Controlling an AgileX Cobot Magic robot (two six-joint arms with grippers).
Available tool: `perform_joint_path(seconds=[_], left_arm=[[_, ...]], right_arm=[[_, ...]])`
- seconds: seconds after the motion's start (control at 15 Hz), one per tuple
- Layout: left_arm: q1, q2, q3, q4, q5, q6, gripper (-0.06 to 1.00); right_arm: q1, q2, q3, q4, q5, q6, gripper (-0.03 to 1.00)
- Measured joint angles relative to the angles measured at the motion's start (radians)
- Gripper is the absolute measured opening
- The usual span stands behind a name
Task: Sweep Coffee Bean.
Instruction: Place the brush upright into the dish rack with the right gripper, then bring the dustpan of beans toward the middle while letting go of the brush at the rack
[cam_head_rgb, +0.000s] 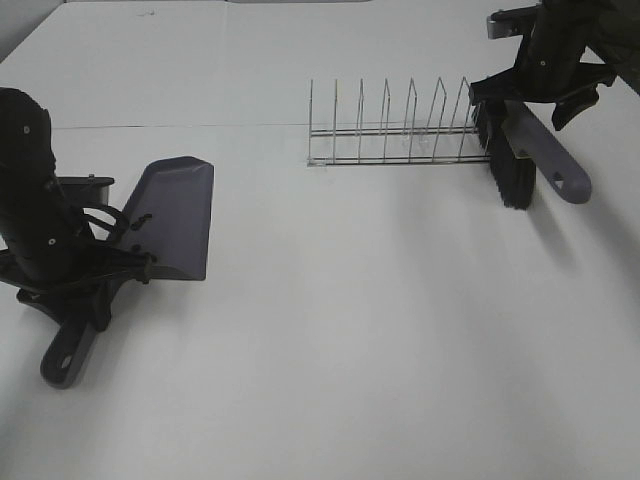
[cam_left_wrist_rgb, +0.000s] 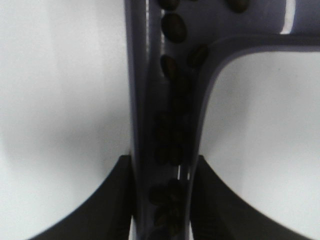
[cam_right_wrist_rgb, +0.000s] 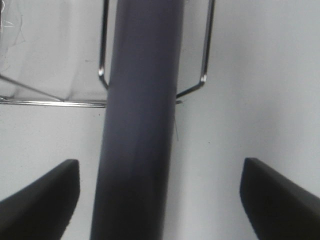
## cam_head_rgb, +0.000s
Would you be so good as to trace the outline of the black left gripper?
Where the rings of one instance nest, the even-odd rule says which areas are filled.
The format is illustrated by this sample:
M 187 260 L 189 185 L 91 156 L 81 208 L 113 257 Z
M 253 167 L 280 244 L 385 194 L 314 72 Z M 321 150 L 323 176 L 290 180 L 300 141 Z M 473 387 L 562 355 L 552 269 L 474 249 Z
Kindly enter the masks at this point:
M 51 118 L 27 93 L 1 89 L 1 280 L 37 293 L 75 288 L 89 256 L 88 224 L 56 176 Z M 148 284 L 157 258 L 148 252 L 99 249 L 91 270 L 89 324 L 105 331 L 111 303 L 128 281 Z M 69 299 L 20 289 L 19 303 L 73 326 Z

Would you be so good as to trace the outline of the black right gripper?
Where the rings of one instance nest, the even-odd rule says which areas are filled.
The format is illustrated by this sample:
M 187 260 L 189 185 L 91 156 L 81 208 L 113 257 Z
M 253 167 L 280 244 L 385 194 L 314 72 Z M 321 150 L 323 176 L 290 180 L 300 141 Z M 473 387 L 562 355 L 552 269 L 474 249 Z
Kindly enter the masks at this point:
M 597 85 L 611 86 L 615 79 L 611 67 L 581 62 L 594 27 L 610 9 L 608 1 L 541 2 L 532 30 L 523 39 L 515 74 L 500 72 L 472 82 L 471 103 L 523 99 L 557 102 L 551 120 L 554 129 L 561 131 L 597 104 Z

